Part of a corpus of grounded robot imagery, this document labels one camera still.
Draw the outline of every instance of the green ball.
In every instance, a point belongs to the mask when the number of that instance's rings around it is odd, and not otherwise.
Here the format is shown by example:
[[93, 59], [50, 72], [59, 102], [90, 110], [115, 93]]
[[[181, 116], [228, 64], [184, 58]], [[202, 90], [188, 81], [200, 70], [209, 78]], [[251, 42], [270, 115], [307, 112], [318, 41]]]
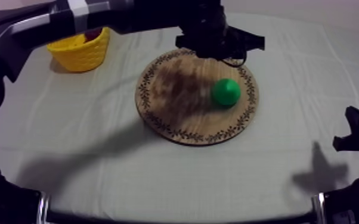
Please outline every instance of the green ball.
[[241, 97], [241, 88], [233, 79], [220, 79], [212, 88], [212, 99], [222, 106], [232, 106]]

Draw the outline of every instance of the woven plastic basket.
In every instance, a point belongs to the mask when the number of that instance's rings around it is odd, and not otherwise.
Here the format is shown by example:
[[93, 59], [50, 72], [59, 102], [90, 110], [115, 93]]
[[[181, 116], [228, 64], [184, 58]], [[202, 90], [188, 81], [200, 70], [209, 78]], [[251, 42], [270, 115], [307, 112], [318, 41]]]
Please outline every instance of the woven plastic basket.
[[103, 28], [100, 35], [85, 43], [85, 35], [76, 35], [47, 45], [53, 57], [68, 71], [82, 72], [95, 69], [104, 61], [109, 45], [110, 30]]

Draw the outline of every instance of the table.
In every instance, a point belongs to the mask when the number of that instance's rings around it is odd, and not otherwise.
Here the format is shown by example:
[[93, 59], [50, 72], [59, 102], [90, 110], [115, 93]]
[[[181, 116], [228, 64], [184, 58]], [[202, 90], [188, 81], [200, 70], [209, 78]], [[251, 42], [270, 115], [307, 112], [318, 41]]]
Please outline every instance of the table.
[[359, 178], [359, 153], [336, 153], [359, 108], [359, 33], [252, 14], [228, 23], [266, 37], [246, 65], [259, 86], [253, 122], [204, 148], [173, 144], [141, 121], [137, 79], [175, 49], [179, 28], [119, 36], [107, 58], [65, 74], [44, 47], [0, 108], [0, 168], [11, 182], [53, 196], [52, 208], [96, 217], [221, 222], [305, 213], [310, 196]]

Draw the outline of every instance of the wood grain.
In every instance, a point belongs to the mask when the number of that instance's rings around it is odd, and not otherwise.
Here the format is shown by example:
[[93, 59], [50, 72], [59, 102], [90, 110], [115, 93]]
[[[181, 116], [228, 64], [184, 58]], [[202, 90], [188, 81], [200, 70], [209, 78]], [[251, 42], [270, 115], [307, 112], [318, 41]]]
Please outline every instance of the wood grain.
[[[211, 87], [234, 79], [241, 97], [231, 108], [211, 101]], [[138, 112], [157, 133], [187, 145], [211, 145], [243, 131], [255, 115], [258, 87], [245, 67], [232, 68], [193, 51], [178, 49], [152, 61], [142, 73], [135, 93]]]

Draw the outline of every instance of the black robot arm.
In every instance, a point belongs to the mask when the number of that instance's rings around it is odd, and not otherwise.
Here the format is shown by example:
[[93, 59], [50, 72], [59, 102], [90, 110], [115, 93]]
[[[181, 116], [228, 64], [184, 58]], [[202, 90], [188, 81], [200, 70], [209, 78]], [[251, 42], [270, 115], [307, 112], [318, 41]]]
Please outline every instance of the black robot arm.
[[103, 26], [120, 34], [179, 26], [178, 47], [217, 60], [264, 49], [263, 37], [227, 25], [220, 0], [57, 0], [0, 11], [0, 105], [2, 78], [15, 82], [32, 49]]

